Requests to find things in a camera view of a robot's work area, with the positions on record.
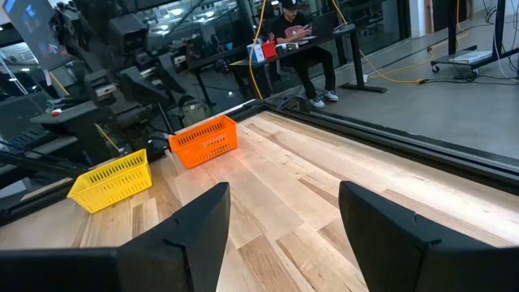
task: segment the man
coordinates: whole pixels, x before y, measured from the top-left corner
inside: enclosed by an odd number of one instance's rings
[[[311,29],[309,28],[305,16],[298,12],[299,1],[300,0],[282,1],[283,16],[272,23],[272,30],[276,36],[277,44],[297,42],[311,35]],[[307,92],[310,103],[318,109],[324,108],[324,102],[321,101],[315,93],[315,87],[308,75],[308,69],[313,62],[322,63],[324,77],[326,78],[326,93],[324,97],[329,101],[339,100],[339,97],[335,93],[335,71],[333,70],[332,54],[326,49],[315,46],[301,53],[283,58],[281,61],[296,70],[302,86]]]

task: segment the gray floor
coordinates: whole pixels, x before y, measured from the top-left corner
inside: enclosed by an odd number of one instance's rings
[[[482,24],[483,19],[464,22],[468,28]],[[461,38],[458,48],[478,45],[480,50],[491,50],[493,26],[470,29],[466,37]],[[514,28],[505,24],[504,47],[510,49]],[[417,52],[445,38],[446,31],[434,35],[403,41],[369,57],[376,67],[381,67],[407,54]],[[436,57],[447,54],[447,46],[435,48]],[[430,57],[420,52],[405,58],[382,72],[424,62]],[[503,71],[508,76],[515,76],[508,68],[508,59],[501,61]],[[458,71],[468,72],[465,68],[440,65],[440,73],[433,74],[429,64],[389,75],[396,80],[415,79],[451,79]],[[480,69],[482,75],[503,77],[499,63],[495,62]],[[365,74],[373,70],[364,65]],[[337,71],[337,78],[344,83],[353,79],[351,67]],[[482,83],[508,83],[506,79],[478,78]],[[315,80],[316,87],[323,87],[322,77]],[[339,89],[341,100],[328,104],[324,109],[329,113],[356,118],[384,127],[422,135],[436,140],[458,144],[477,150],[492,152],[506,157],[519,158],[519,86],[490,84],[397,84],[385,79],[370,79],[367,85],[386,87],[384,94],[354,92]]]

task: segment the plastic basket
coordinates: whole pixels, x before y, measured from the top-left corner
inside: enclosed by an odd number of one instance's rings
[[[171,150],[193,168],[238,147],[236,122],[221,116],[169,138]]]
[[[79,176],[68,197],[95,213],[152,186],[146,149]]]

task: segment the black cap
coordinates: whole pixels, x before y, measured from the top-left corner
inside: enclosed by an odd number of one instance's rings
[[[282,0],[281,6],[290,11],[296,10],[301,6],[301,0]]]

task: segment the wooden surface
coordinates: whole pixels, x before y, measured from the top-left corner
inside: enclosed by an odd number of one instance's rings
[[[519,243],[519,197],[270,113],[240,122],[239,149],[193,170],[168,156],[153,187],[95,215],[64,200],[0,229],[0,248],[118,246],[229,182],[219,291],[367,291],[337,208],[351,180],[497,247]]]

